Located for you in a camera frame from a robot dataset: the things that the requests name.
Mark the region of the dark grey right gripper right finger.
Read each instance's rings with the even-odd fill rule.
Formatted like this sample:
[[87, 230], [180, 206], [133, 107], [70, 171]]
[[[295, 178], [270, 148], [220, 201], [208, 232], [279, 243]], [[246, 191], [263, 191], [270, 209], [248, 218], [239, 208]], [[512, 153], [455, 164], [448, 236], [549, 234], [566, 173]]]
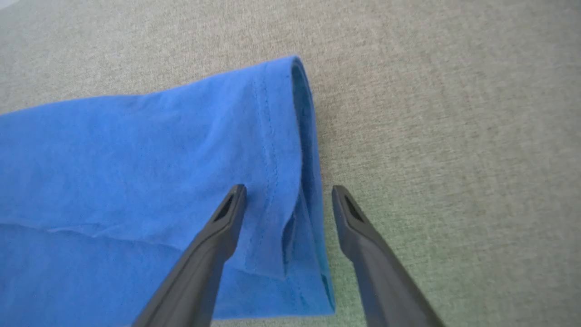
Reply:
[[332, 188], [340, 248], [355, 269], [369, 327], [442, 327], [443, 322], [353, 195]]

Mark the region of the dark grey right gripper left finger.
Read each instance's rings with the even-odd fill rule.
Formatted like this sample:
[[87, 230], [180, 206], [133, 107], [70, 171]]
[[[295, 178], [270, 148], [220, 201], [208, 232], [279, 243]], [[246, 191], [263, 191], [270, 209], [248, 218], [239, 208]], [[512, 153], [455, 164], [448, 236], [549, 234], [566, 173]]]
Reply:
[[234, 254], [246, 187], [233, 186], [133, 322], [135, 327], [209, 327], [225, 263]]

